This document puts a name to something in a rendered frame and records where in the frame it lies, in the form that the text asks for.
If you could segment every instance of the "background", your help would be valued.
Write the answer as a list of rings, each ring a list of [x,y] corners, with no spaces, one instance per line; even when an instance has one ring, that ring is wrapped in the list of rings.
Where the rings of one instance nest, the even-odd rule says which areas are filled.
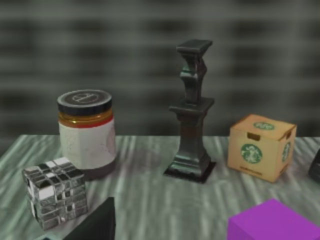
[[[320,136],[319,0],[0,0],[0,146],[58,134],[59,95],[113,95],[119,135],[177,135],[176,46],[213,40],[204,134],[255,113]]]

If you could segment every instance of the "jar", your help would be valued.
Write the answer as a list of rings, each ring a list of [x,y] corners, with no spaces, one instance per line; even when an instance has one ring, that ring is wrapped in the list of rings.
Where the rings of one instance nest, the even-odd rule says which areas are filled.
[[[62,154],[86,180],[115,168],[116,141],[112,96],[102,90],[76,90],[57,99]]]

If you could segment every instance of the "starbucks logo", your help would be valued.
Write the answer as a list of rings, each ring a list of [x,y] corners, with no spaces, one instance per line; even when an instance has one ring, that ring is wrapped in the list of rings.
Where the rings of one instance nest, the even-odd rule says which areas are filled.
[[[283,153],[282,153],[282,162],[285,162],[289,156],[289,151],[290,151],[290,148],[291,148],[291,143],[288,142],[285,146],[284,146],[284,149],[283,149]]]
[[[262,130],[273,130],[275,129],[275,126],[267,123],[267,122],[263,122],[263,121],[259,121],[259,122],[255,122],[253,124],[253,126],[257,129],[262,129]]]
[[[262,159],[262,152],[260,148],[253,144],[245,144],[241,148],[241,155],[243,159],[249,164],[257,164]]]

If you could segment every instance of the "wooden table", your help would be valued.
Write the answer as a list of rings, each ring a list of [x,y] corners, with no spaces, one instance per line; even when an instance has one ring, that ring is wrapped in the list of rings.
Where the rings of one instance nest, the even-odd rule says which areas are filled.
[[[217,165],[201,185],[163,176],[178,137],[118,136],[118,167],[86,184],[90,212],[115,197],[117,240],[226,240],[229,217],[270,198],[320,225],[320,185],[307,176],[320,138],[297,138],[293,163],[274,184],[227,168],[227,137],[203,141]],[[0,158],[1,240],[44,234],[27,209],[21,170],[61,155],[58,136],[22,135]],[[64,237],[85,217],[51,232]]]

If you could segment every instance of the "black jar lid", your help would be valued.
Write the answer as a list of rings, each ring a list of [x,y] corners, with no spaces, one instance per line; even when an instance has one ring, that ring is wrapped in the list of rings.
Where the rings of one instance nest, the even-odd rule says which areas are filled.
[[[91,116],[108,111],[112,106],[112,96],[102,90],[76,90],[59,96],[57,104],[63,114]]]

